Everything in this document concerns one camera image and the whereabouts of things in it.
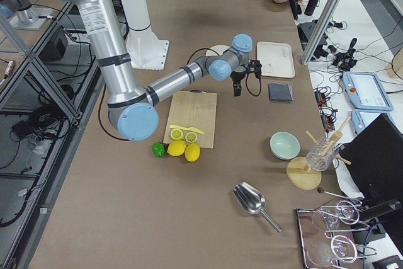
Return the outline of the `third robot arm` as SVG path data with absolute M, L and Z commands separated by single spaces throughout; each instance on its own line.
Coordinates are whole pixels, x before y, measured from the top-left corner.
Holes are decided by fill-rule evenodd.
M 17 30 L 39 30 L 45 22 L 40 18 L 41 10 L 30 0 L 1 0 L 1 15 Z

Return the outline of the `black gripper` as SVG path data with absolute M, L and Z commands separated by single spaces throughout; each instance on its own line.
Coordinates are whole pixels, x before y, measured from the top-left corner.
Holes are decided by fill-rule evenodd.
M 242 91 L 241 80 L 251 73 L 254 73 L 256 79 L 261 81 L 262 65 L 259 60 L 249 59 L 245 66 L 240 66 L 240 71 L 233 71 L 230 75 L 233 83 L 234 96 L 240 96 Z

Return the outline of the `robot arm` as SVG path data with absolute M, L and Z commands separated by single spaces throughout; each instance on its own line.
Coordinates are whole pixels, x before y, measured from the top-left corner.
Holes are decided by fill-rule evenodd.
M 217 56 L 200 56 L 156 82 L 139 86 L 134 69 L 164 66 L 168 41 L 150 26 L 146 0 L 66 0 L 75 4 L 94 47 L 109 92 L 108 118 L 120 135 L 132 141 L 150 137 L 159 117 L 155 106 L 203 76 L 217 81 L 250 63 L 253 41 L 238 34 Z

